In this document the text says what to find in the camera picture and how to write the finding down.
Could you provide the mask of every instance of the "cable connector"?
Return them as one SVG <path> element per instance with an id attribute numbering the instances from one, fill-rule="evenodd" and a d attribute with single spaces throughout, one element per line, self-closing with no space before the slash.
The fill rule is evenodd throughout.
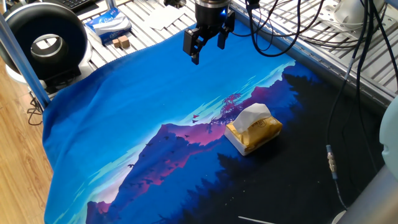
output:
<path id="1" fill-rule="evenodd" d="M 328 152 L 328 160 L 329 160 L 329 168 L 331 170 L 331 176 L 333 177 L 333 180 L 337 180 L 337 166 L 336 166 L 335 156 L 331 151 L 330 145 L 326 145 L 326 151 Z"/>

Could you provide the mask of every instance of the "wire rack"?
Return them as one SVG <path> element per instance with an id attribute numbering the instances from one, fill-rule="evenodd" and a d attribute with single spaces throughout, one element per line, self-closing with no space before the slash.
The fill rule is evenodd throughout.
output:
<path id="1" fill-rule="evenodd" d="M 268 15 L 268 10 L 271 9 L 275 0 L 262 0 L 261 12 L 263 15 Z M 308 25 L 313 19 L 318 7 L 320 0 L 308 0 L 302 1 L 301 14 L 306 17 L 302 19 L 302 25 Z M 336 2 L 333 0 L 325 1 L 323 7 L 335 7 Z M 132 29 L 127 33 L 127 37 L 130 40 L 131 47 L 128 49 L 115 49 L 111 43 L 101 44 L 95 39 L 91 38 L 89 41 L 93 46 L 93 55 L 89 62 L 93 69 L 97 69 L 112 60 L 122 57 L 127 54 L 131 54 L 137 50 L 150 47 L 157 44 L 174 34 L 184 30 L 188 26 L 195 23 L 195 2 L 194 0 L 187 0 L 186 7 L 179 10 L 184 12 L 184 15 L 175 21 L 170 27 L 162 30 L 155 30 L 147 26 L 145 20 L 149 15 L 156 9 L 165 7 L 162 2 L 156 0 L 135 0 L 122 3 L 118 8 L 128 16 L 131 21 Z M 244 0 L 233 0 L 231 3 L 232 10 L 240 14 L 244 19 L 248 18 L 246 13 L 246 6 Z M 279 34 L 293 33 L 297 29 L 295 21 L 297 20 L 296 13 L 297 1 L 290 1 L 285 4 L 278 6 L 271 17 L 274 31 Z M 88 22 L 105 12 L 105 9 L 97 14 L 80 17 L 83 22 Z M 260 12 L 257 10 L 253 12 L 255 20 L 259 20 Z M 384 28 L 389 36 L 389 40 L 394 52 L 396 52 L 396 58 L 398 57 L 398 25 L 397 22 L 386 15 L 384 17 Z M 314 29 L 308 30 L 304 34 L 307 37 L 317 38 L 324 41 L 330 42 L 345 42 L 350 40 L 356 40 L 355 33 L 336 33 L 339 31 L 335 26 L 329 26 L 328 24 L 317 21 Z M 283 38 L 282 41 L 288 45 L 292 38 Z M 340 44 L 342 46 L 352 45 L 353 43 Z M 299 52 L 305 56 L 307 60 L 318 66 L 323 67 L 328 71 L 328 75 L 334 75 L 335 77 L 342 80 L 342 76 L 345 74 L 348 68 L 349 60 L 352 56 L 352 49 L 336 49 L 330 47 L 322 47 L 318 45 L 308 44 L 304 39 L 299 39 L 293 51 Z M 356 67 L 358 66 L 359 56 L 353 66 L 348 83 L 355 86 Z M 394 74 L 393 67 L 391 65 L 391 59 L 387 52 L 385 43 L 381 37 L 380 32 L 376 32 L 373 37 L 371 48 L 368 52 L 367 59 L 364 63 L 363 78 L 361 79 L 361 90 L 362 92 L 376 101 L 380 105 L 387 106 L 397 95 L 397 82 Z"/>

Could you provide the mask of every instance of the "metal frame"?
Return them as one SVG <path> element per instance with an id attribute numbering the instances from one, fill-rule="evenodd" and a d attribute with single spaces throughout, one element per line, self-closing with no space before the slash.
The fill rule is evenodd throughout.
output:
<path id="1" fill-rule="evenodd" d="M 32 66 L 27 60 L 3 16 L 0 16 L 0 41 L 20 73 L 24 76 L 32 91 L 35 93 L 35 96 L 42 107 L 46 108 L 50 103 L 50 98 L 45 92 L 43 86 L 40 84 L 36 73 L 33 71 Z"/>

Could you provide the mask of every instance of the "cable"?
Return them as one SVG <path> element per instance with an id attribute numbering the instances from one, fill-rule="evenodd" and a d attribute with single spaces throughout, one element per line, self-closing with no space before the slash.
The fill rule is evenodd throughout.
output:
<path id="1" fill-rule="evenodd" d="M 272 26 L 271 20 L 269 20 L 269 25 L 271 26 L 271 29 L 272 29 L 271 40 L 269 41 L 268 47 L 266 49 L 264 49 L 264 50 L 260 49 L 262 52 L 265 52 L 266 50 L 268 50 L 271 47 L 271 45 L 272 45 L 272 41 L 274 40 L 274 35 L 273 35 L 274 34 L 274 27 Z M 256 32 L 256 43 L 257 43 L 257 45 L 258 45 L 258 37 L 259 37 L 259 33 Z"/>
<path id="2" fill-rule="evenodd" d="M 373 0 L 365 0 L 365 4 L 364 4 L 365 5 L 365 7 L 364 7 L 365 9 L 368 8 L 369 2 L 372 3 Z M 375 9 L 375 7 L 372 7 L 372 5 L 370 5 L 370 7 L 369 7 L 369 21 L 372 21 L 372 18 L 375 15 L 374 9 Z M 360 120 L 361 127 L 362 127 L 362 134 L 364 135 L 366 149 L 367 149 L 367 151 L 369 153 L 369 156 L 371 158 L 373 169 L 374 169 L 375 173 L 377 173 L 376 164 L 374 162 L 374 159 L 373 159 L 370 147 L 369 147 L 368 138 L 366 136 L 366 130 L 365 130 L 364 122 L 363 122 L 362 111 L 361 111 L 361 89 L 360 89 L 360 85 L 361 85 L 361 70 L 362 70 L 363 63 L 365 62 L 366 55 L 367 55 L 368 50 L 369 50 L 369 46 L 370 46 L 371 41 L 372 41 L 372 35 L 373 35 L 372 30 L 373 30 L 373 22 L 370 22 L 369 26 L 368 26 L 368 34 L 366 36 L 364 49 L 363 49 L 361 58 L 359 59 L 358 69 L 357 69 L 357 72 L 356 72 L 356 100 L 357 100 L 357 103 L 358 103 L 359 120 Z"/>
<path id="3" fill-rule="evenodd" d="M 272 26 L 271 20 L 269 21 L 269 25 L 271 26 L 271 29 L 272 29 L 271 40 L 269 41 L 268 47 L 267 47 L 266 49 L 264 49 L 264 50 L 261 50 L 261 51 L 263 51 L 263 52 L 266 51 L 266 50 L 268 50 L 268 49 L 271 47 L 272 41 L 274 40 L 274 35 L 273 35 L 273 33 L 274 33 L 274 26 Z"/>
<path id="4" fill-rule="evenodd" d="M 265 2 L 262 2 L 264 5 L 268 5 L 268 6 L 271 6 L 271 4 L 269 4 L 269 3 L 265 3 Z M 296 15 L 297 16 L 297 13 L 294 13 L 294 12 L 290 12 L 290 11 L 287 11 L 287 10 L 284 10 L 284 9 L 281 9 L 281 8 L 277 8 L 278 10 L 280 10 L 280 11 L 282 11 L 282 12 L 286 12 L 286 13 L 289 13 L 289 14 L 292 14 L 292 15 Z M 301 16 L 302 18 L 304 18 L 304 19 L 311 19 L 310 17 L 307 17 L 307 16 Z M 326 19 L 318 19 L 318 21 L 327 21 L 328 23 L 332 23 L 332 24 L 337 24 L 337 25 L 349 25 L 349 26 L 360 26 L 360 25 L 362 25 L 363 23 L 362 22 L 360 22 L 360 23 L 355 23 L 355 24 L 348 24 L 348 23 L 341 23 L 341 22 L 333 22 L 333 21 L 329 21 L 329 20 L 326 20 Z"/>
<path id="5" fill-rule="evenodd" d="M 298 15 L 300 15 L 300 6 L 301 6 L 301 0 L 298 0 L 298 2 L 297 2 L 297 14 Z M 298 26 L 297 26 L 297 35 L 294 37 L 294 40 L 292 41 L 292 43 L 284 51 L 282 51 L 280 53 L 277 53 L 277 54 L 273 54 L 273 55 L 261 52 L 261 49 L 258 47 L 258 45 L 256 43 L 256 40 L 254 39 L 254 30 L 253 30 L 253 26 L 252 26 L 253 25 L 252 11 L 249 10 L 248 14 L 249 14 L 249 23 L 250 23 L 249 26 L 250 26 L 250 32 L 251 32 L 251 39 L 252 39 L 254 48 L 256 48 L 257 52 L 259 52 L 261 55 L 266 56 L 266 57 L 277 57 L 277 56 L 280 56 L 280 55 L 286 53 L 287 51 L 289 51 L 293 47 L 293 45 L 296 43 L 296 41 L 297 41 L 297 39 L 299 37 L 299 32 L 300 32 L 300 24 L 301 24 L 300 16 L 297 17 L 297 24 L 298 24 Z"/>
<path id="6" fill-rule="evenodd" d="M 347 206 L 346 206 L 346 205 L 344 204 L 344 202 L 343 202 L 343 199 L 341 198 L 340 190 L 339 190 L 338 184 L 337 184 L 337 180 L 335 180 L 335 184 L 336 184 L 337 195 L 338 195 L 338 198 L 339 198 L 339 200 L 340 200 L 340 203 L 341 203 L 341 205 L 344 207 L 345 210 L 348 210 Z"/>
<path id="7" fill-rule="evenodd" d="M 28 123 L 29 123 L 30 125 L 33 125 L 33 126 L 37 126 L 37 125 L 42 124 L 43 121 L 41 121 L 41 122 L 38 123 L 38 124 L 33 124 L 33 123 L 30 122 L 30 120 L 31 120 L 32 117 L 33 117 L 33 114 L 42 115 L 42 109 L 41 109 L 41 107 L 40 107 L 39 102 L 37 101 L 37 99 L 36 99 L 36 98 L 33 98 L 32 101 L 30 101 L 30 105 L 34 106 L 34 108 L 29 108 L 29 109 L 26 111 L 27 114 L 30 114 L 29 119 L 28 119 Z"/>
<path id="8" fill-rule="evenodd" d="M 255 31 L 255 33 L 259 32 L 259 31 L 265 26 L 265 24 L 267 23 L 267 21 L 270 19 L 272 13 L 274 12 L 274 9 L 276 8 L 277 4 L 278 4 L 278 0 L 275 1 L 274 6 L 271 8 L 270 11 L 268 11 L 268 17 L 267 17 L 266 21 L 261 25 L 261 27 L 259 27 L 259 28 Z M 235 36 L 238 36 L 238 37 L 249 37 L 249 36 L 251 36 L 251 34 L 252 34 L 252 32 L 251 32 L 250 34 L 237 34 L 237 33 L 235 33 L 235 32 L 231 32 L 231 33 L 232 33 L 233 35 L 235 35 Z"/>
<path id="9" fill-rule="evenodd" d="M 391 45 L 390 45 L 390 42 L 388 41 L 388 37 L 387 37 L 386 31 L 384 30 L 382 21 L 381 21 L 381 19 L 379 17 L 379 14 L 377 13 L 376 6 L 374 5 L 373 0 L 370 0 L 370 2 L 371 2 L 371 9 L 373 11 L 376 11 L 376 13 L 374 15 L 376 16 L 376 20 L 377 20 L 377 23 L 379 24 L 381 34 L 383 35 L 384 41 L 386 42 L 387 50 L 388 50 L 388 52 L 390 54 L 392 66 L 394 67 L 394 71 L 396 73 L 396 78 L 397 78 L 397 82 L 398 82 L 398 68 L 397 68 L 397 63 L 396 63 L 396 60 L 395 60 L 394 53 L 392 52 Z"/>
<path id="10" fill-rule="evenodd" d="M 367 10 L 364 9 L 364 18 L 367 18 L 367 16 L 368 16 Z M 338 92 L 338 94 L 336 96 L 336 99 L 335 99 L 335 101 L 334 101 L 334 103 L 333 103 L 333 105 L 331 107 L 328 123 L 326 125 L 326 151 L 328 153 L 329 163 L 331 164 L 331 166 L 330 166 L 331 167 L 331 173 L 332 173 L 333 180 L 335 181 L 335 184 L 336 184 L 337 194 L 338 194 L 340 203 L 345 208 L 345 210 L 347 210 L 347 206 L 344 204 L 344 201 L 343 201 L 343 199 L 341 198 L 341 195 L 340 195 L 340 190 L 338 188 L 338 184 L 337 184 L 337 179 L 338 178 L 337 178 L 337 173 L 336 173 L 335 161 L 334 161 L 334 156 L 333 156 L 333 153 L 332 153 L 332 150 L 331 150 L 331 146 L 330 146 L 330 125 L 331 125 L 331 121 L 333 119 L 334 112 L 336 110 L 336 106 L 337 106 L 338 100 L 340 99 L 340 96 L 343 93 L 344 87 L 347 84 L 347 79 L 348 79 L 348 76 L 349 76 L 349 74 L 351 72 L 351 69 L 353 67 L 353 64 L 354 64 L 354 61 L 355 61 L 355 58 L 356 58 L 356 54 L 358 53 L 359 47 L 360 47 L 360 45 L 362 43 L 362 39 L 363 39 L 363 37 L 365 35 L 367 23 L 368 23 L 368 20 L 364 19 L 363 28 L 362 28 L 361 34 L 360 34 L 358 42 L 357 42 L 357 44 L 355 46 L 355 49 L 354 49 L 354 52 L 353 52 L 353 56 L 351 57 L 351 60 L 349 62 L 348 69 L 346 71 L 343 84 L 341 85 L 340 90 L 339 90 L 339 92 Z M 368 34 L 366 36 L 365 44 L 367 44 L 367 41 L 369 39 L 372 39 L 372 34 L 373 34 L 373 24 L 372 24 L 372 27 L 369 25 Z"/>

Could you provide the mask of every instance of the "white wire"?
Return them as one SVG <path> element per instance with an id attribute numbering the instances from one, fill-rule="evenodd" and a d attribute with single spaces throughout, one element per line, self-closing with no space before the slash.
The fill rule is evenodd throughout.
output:
<path id="1" fill-rule="evenodd" d="M 266 5 L 268 5 L 268 6 L 273 6 L 272 4 L 269 4 L 269 3 L 266 3 L 266 2 L 261 2 L 261 3 L 266 4 Z M 297 13 L 289 12 L 289 11 L 286 11 L 286 10 L 281 9 L 281 8 L 279 8 L 279 7 L 275 7 L 275 9 L 278 9 L 278 10 L 281 10 L 282 12 L 290 13 L 290 14 L 293 14 L 293 15 L 296 15 L 296 16 L 297 16 Z M 304 19 L 311 19 L 311 18 L 306 17 L 306 16 L 300 16 L 300 17 L 302 17 L 302 18 L 304 18 Z M 340 22 L 332 22 L 332 21 L 329 21 L 329 20 L 326 20 L 326 19 L 317 19 L 317 20 L 318 20 L 318 21 L 327 21 L 327 22 L 329 22 L 329 23 L 338 24 L 338 25 L 349 25 L 349 26 L 359 26 L 359 25 L 362 25 L 362 24 L 363 24 L 362 22 L 361 22 L 361 23 L 357 23 L 357 24 L 347 24 L 347 23 L 340 23 Z"/>

